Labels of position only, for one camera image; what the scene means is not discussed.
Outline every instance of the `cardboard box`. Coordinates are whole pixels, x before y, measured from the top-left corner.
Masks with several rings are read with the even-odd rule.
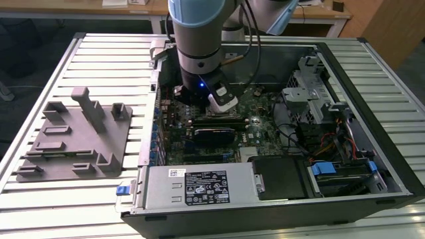
[[[149,0],[128,0],[129,4],[147,5]]]

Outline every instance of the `floor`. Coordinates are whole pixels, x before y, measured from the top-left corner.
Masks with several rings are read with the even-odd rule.
[[[15,94],[16,100],[0,100],[0,159],[8,148],[8,141],[20,129],[31,111],[32,105],[41,92],[57,62],[67,49],[76,32],[100,33],[152,33],[148,21],[108,21],[108,20],[67,20],[65,27],[60,28],[53,19],[33,20],[43,38],[43,46],[30,51],[36,62],[37,71],[20,79],[12,79],[0,70],[0,80]],[[0,51],[14,45],[14,40],[0,27]],[[397,74],[412,89],[419,99],[425,103],[425,43],[421,43],[400,67]]]

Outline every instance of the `barcode sticker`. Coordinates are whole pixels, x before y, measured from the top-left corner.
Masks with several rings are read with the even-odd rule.
[[[180,168],[180,169],[169,169],[168,170],[168,176],[169,177],[184,177],[185,176],[187,169]]]

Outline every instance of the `motherboard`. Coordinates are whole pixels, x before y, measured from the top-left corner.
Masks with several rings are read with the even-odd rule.
[[[237,106],[223,114],[165,96],[167,165],[247,162],[251,156],[284,153],[269,113],[276,93],[261,91],[248,88]]]

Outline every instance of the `wooden desk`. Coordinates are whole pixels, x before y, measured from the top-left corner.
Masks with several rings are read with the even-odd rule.
[[[149,0],[147,5],[129,4],[127,8],[103,9],[101,0],[0,0],[0,17],[55,19],[149,20],[155,34],[161,34],[161,20],[168,13],[168,0]],[[291,23],[329,24],[328,36],[337,37],[352,15],[348,11],[309,6],[295,11]]]

